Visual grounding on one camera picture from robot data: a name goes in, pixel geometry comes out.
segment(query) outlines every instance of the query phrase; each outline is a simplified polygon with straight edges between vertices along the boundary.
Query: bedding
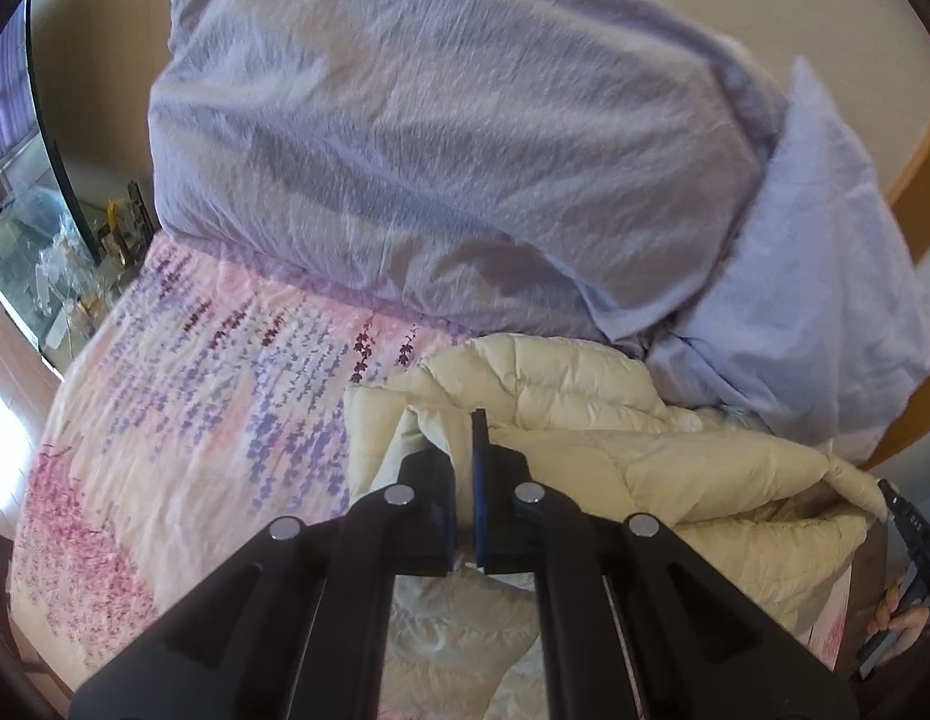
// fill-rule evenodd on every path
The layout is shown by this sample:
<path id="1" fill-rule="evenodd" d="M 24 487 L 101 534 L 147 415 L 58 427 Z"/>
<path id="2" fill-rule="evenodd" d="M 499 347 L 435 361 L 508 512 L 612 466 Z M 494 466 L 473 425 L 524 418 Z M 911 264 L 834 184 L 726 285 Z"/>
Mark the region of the bedding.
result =
<path id="1" fill-rule="evenodd" d="M 342 392 L 467 334 L 159 233 L 68 370 L 20 514 L 12 615 L 72 688 L 279 514 L 341 514 Z"/>
<path id="2" fill-rule="evenodd" d="M 523 453 L 534 480 L 596 517 L 654 514 L 794 634 L 887 516 L 877 480 L 846 461 L 666 406 L 646 367 L 607 346 L 516 335 L 476 338 L 346 391 L 353 500 L 394 484 L 401 461 L 431 444 L 452 459 L 458 522 L 470 522 L 476 408 L 491 442 Z M 401 579 L 382 704 L 463 720 L 547 716 L 530 583 L 468 565 L 448 580 Z"/>
<path id="3" fill-rule="evenodd" d="M 803 62 L 785 95 L 653 0 L 172 0 L 169 47 L 173 232 L 612 341 L 671 401 L 807 445 L 876 442 L 930 373 L 930 301 Z"/>

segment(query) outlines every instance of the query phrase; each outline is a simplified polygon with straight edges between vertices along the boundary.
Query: wall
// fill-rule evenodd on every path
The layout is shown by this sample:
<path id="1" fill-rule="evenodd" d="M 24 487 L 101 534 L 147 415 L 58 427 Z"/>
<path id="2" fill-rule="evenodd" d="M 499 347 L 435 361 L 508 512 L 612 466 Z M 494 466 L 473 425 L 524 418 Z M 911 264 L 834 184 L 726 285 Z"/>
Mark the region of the wall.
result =
<path id="1" fill-rule="evenodd" d="M 806 55 L 889 186 L 930 116 L 930 39 L 905 0 L 667 0 L 734 36 L 788 86 Z M 151 175 L 148 89 L 169 54 L 169 0 L 34 0 L 46 123 L 82 199 Z"/>
<path id="2" fill-rule="evenodd" d="M 32 0 L 39 100 L 79 199 L 102 206 L 133 178 L 151 199 L 145 114 L 167 36 L 169 0 Z"/>

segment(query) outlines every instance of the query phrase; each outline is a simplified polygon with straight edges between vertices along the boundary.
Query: floral bedsheet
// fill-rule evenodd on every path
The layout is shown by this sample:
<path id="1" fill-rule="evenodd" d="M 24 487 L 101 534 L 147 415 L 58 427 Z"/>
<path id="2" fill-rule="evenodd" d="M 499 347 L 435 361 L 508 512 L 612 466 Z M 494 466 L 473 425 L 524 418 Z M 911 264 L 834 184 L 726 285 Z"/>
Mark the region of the floral bedsheet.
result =
<path id="1" fill-rule="evenodd" d="M 342 514 L 346 386 L 464 338 L 160 233 L 56 396 L 17 530 L 13 618 L 78 686 L 272 518 Z"/>

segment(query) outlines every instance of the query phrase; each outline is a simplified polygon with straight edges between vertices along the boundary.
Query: finger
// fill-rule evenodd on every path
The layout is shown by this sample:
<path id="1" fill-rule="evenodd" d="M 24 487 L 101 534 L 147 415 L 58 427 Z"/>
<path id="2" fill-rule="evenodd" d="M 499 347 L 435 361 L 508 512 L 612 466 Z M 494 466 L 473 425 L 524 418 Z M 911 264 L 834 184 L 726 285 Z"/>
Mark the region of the finger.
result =
<path id="1" fill-rule="evenodd" d="M 911 631 L 918 630 L 921 634 L 925 624 L 929 621 L 930 610 L 928 607 L 907 608 L 889 622 L 891 631 Z"/>
<path id="2" fill-rule="evenodd" d="M 898 658 L 905 650 L 919 640 L 925 624 L 929 621 L 930 610 L 926 607 L 913 607 L 904 611 L 889 624 L 889 630 L 901 631 L 898 641 L 889 648 L 879 660 L 879 665 L 887 664 L 891 659 Z"/>
<path id="3" fill-rule="evenodd" d="M 879 630 L 886 630 L 889 627 L 890 620 L 891 613 L 889 612 L 889 605 L 885 601 L 881 601 L 881 603 L 879 603 L 879 608 L 875 610 L 875 621 L 879 624 Z"/>
<path id="4" fill-rule="evenodd" d="M 900 594 L 897 584 L 894 584 L 889 588 L 889 592 L 886 592 L 886 604 L 889 606 L 889 613 L 895 613 L 901 600 L 902 594 Z"/>

